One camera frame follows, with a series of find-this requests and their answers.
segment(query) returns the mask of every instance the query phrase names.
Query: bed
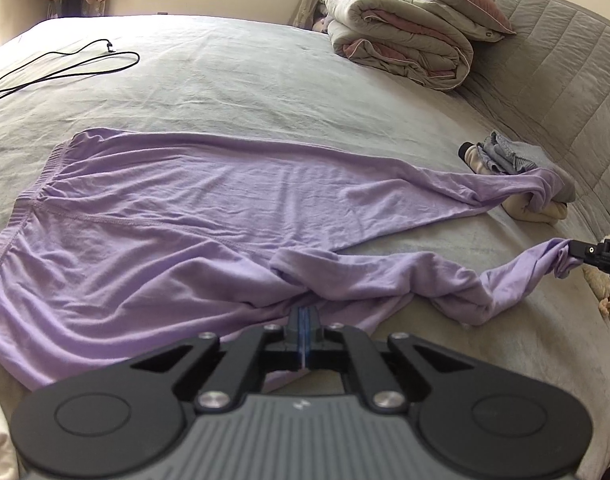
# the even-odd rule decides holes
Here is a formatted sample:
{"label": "bed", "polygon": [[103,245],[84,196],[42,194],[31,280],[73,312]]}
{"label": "bed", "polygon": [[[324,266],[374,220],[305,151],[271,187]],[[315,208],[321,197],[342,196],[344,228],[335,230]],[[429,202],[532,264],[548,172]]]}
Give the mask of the bed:
{"label": "bed", "polygon": [[[459,94],[425,89],[336,56],[323,34],[221,18],[50,20],[0,49],[0,75],[37,54],[72,51],[98,38],[108,38],[117,50],[137,51],[140,64],[112,75],[35,85],[0,102],[0,230],[54,145],[92,126],[310,142],[466,172],[458,147],[482,140],[497,125]],[[43,73],[45,65],[33,70]],[[431,250],[480,271],[556,236],[596,239],[581,208],[571,207],[555,227],[517,222],[495,208],[348,252]],[[374,336],[400,330],[571,392],[594,422],[580,478],[598,480],[610,465],[610,325],[580,269],[564,281],[547,276],[525,301],[478,328],[447,319],[416,298]],[[280,391],[340,390],[334,374],[320,372]],[[0,366],[6,416],[25,392]]]}

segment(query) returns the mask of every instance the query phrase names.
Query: screw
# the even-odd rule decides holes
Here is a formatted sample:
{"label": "screw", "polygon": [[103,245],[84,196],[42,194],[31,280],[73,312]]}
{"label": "screw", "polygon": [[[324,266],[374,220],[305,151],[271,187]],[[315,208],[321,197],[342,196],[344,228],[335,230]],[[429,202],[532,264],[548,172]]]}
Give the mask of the screw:
{"label": "screw", "polygon": [[205,392],[198,397],[198,403],[204,408],[224,408],[229,404],[229,395],[225,392]]}
{"label": "screw", "polygon": [[398,392],[385,390],[375,394],[373,401],[379,408],[399,408],[405,402],[405,397]]}

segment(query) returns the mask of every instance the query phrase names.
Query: folded quilt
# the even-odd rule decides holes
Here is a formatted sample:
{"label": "folded quilt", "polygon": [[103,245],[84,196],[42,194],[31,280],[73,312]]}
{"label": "folded quilt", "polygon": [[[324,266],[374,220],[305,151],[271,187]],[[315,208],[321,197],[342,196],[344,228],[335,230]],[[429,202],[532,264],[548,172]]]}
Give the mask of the folded quilt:
{"label": "folded quilt", "polygon": [[469,73],[471,44],[458,28],[428,10],[427,0],[325,4],[327,33],[340,56],[436,90],[456,88]]}

